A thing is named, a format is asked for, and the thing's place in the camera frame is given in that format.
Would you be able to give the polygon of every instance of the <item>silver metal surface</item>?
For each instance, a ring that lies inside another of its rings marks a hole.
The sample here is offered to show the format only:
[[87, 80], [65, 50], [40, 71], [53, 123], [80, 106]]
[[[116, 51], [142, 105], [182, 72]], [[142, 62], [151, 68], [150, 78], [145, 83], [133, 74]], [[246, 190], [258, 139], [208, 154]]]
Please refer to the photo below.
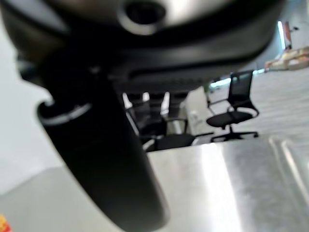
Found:
[[167, 11], [160, 26], [145, 26], [132, 22], [125, 14], [125, 6], [136, 0], [49, 0], [81, 17], [105, 24], [122, 25], [135, 34], [153, 34], [157, 30], [188, 23], [235, 0], [150, 0], [158, 2]]
[[[149, 154], [171, 210], [160, 232], [307, 232], [308, 159], [259, 139]], [[64, 168], [0, 199], [14, 231], [119, 232]]]

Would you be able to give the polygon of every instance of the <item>chair seat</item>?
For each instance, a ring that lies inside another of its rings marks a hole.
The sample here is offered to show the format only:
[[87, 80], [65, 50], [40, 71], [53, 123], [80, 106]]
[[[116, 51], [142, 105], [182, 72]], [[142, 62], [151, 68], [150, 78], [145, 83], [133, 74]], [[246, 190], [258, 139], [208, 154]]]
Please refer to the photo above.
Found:
[[253, 118], [252, 114], [246, 112], [232, 111], [208, 118], [206, 122], [212, 127], [225, 127], [227, 125], [247, 121], [251, 118]]
[[[157, 140], [157, 151], [191, 146], [195, 137], [190, 134], [173, 134]], [[147, 152], [155, 151], [155, 145], [151, 145]]]

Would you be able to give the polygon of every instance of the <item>chair armrest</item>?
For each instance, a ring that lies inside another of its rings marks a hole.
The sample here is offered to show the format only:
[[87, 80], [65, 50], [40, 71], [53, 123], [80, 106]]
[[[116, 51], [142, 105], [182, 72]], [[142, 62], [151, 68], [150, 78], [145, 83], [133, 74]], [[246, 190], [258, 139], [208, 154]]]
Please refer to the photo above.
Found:
[[140, 139], [149, 139], [149, 140], [157, 140], [157, 136], [156, 135], [140, 135], [139, 136]]
[[[227, 112], [231, 112], [230, 111], [230, 109], [232, 109], [232, 108], [238, 108], [238, 107], [240, 107], [240, 106], [242, 106], [243, 104], [245, 104], [245, 103], [249, 103], [249, 102], [251, 102], [251, 100], [245, 100], [245, 101], [240, 101], [240, 102], [238, 102], [237, 104], [232, 104], [232, 105], [230, 105], [227, 109], [226, 109], [226, 111]], [[260, 114], [260, 112], [258, 111], [258, 109], [256, 109], [253, 105], [252, 105], [252, 108], [251, 109], [253, 109], [254, 111], [256, 111], [256, 115], [254, 116], [254, 118], [255, 117], [258, 117], [259, 116], [259, 114]]]
[[208, 104], [208, 107], [211, 106], [211, 105], [215, 105], [215, 104], [218, 104], [218, 103], [221, 103], [221, 102], [224, 102], [226, 101], [227, 99], [222, 99], [222, 100], [219, 100], [219, 101], [214, 101], [214, 102], [211, 102], [211, 101], [207, 101]]
[[210, 101], [210, 98], [209, 98], [209, 96], [208, 96], [208, 94], [206, 94], [206, 100], [207, 100], [207, 108], [210, 110], [210, 112], [211, 112], [213, 115], [216, 115], [216, 113], [211, 109], [211, 106], [212, 106], [212, 105], [215, 105], [215, 104], [218, 104], [218, 103], [221, 103], [221, 102], [224, 102], [224, 101], [226, 101], [227, 99], [222, 99], [222, 100], [219, 100], [219, 101], [211, 102], [211, 101]]

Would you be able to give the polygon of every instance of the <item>chair backrest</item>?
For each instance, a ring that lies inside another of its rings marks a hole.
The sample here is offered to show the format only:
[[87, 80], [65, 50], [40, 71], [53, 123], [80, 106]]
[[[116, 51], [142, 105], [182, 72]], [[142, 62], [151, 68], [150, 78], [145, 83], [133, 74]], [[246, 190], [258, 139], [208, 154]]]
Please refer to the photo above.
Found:
[[250, 100], [250, 91], [252, 83], [253, 71], [236, 72], [231, 74], [231, 84], [227, 101], [237, 108], [256, 109]]

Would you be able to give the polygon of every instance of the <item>white wall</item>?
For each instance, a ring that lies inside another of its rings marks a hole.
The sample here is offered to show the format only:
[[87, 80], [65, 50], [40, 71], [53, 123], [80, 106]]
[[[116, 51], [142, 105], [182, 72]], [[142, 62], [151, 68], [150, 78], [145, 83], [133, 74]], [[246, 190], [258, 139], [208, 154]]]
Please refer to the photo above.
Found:
[[292, 32], [293, 49], [309, 46], [309, 15], [306, 0], [294, 0], [288, 3], [282, 21], [289, 21], [290, 28], [298, 27]]
[[60, 166], [36, 118], [46, 90], [22, 81], [15, 68], [15, 50], [0, 22], [0, 195], [35, 174]]

